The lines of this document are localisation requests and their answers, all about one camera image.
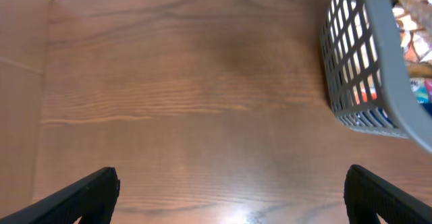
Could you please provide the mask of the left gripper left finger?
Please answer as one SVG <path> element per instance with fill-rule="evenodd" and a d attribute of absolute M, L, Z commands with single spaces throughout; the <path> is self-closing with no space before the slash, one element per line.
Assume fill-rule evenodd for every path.
<path fill-rule="evenodd" d="M 1 224 L 110 223 L 120 191 L 115 168 L 104 167 L 1 219 Z"/>

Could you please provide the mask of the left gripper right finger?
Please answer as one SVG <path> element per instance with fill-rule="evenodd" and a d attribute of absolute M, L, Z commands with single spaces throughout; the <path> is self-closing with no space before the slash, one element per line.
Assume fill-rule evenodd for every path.
<path fill-rule="evenodd" d="M 350 223 L 431 223 L 431 207 L 360 165 L 351 165 L 344 183 Z"/>

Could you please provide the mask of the grey plastic lattice basket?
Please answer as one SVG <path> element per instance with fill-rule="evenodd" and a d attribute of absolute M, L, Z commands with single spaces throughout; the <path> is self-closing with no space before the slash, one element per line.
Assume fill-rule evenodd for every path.
<path fill-rule="evenodd" d="M 431 115 L 416 101 L 392 8 L 394 0 L 331 0 L 320 32 L 330 107 L 356 132 L 409 138 L 431 150 Z M 364 82 L 374 82 L 377 99 L 335 111 L 333 104 Z M 396 128 L 349 125 L 343 116 L 383 108 Z"/>

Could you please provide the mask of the Kleenex tissue multipack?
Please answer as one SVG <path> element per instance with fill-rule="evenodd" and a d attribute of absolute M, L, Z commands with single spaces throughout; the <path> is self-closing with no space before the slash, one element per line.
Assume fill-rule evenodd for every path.
<path fill-rule="evenodd" d="M 360 83 L 360 90 L 357 90 L 357 87 L 353 86 L 352 90 L 343 94 L 339 98 L 339 101 L 333 104 L 333 109 L 341 111 L 348 106 L 356 106 L 361 102 L 366 103 L 368 101 L 368 93 L 373 100 L 377 99 L 374 82 L 369 82 L 369 86 L 368 89 L 365 89 L 364 82 Z M 417 103 L 431 115 L 431 79 L 411 78 L 410 88 Z M 343 116 L 343 120 L 349 125 L 355 126 L 385 127 L 388 124 L 392 128 L 396 128 L 387 112 L 381 107 L 361 111 L 360 113 L 351 113 L 349 116 Z"/>

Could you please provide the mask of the beige snack pouch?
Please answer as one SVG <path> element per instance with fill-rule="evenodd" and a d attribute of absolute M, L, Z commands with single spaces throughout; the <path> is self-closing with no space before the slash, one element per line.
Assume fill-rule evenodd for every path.
<path fill-rule="evenodd" d="M 431 0 L 394 0 L 392 8 L 411 78 L 431 78 Z"/>

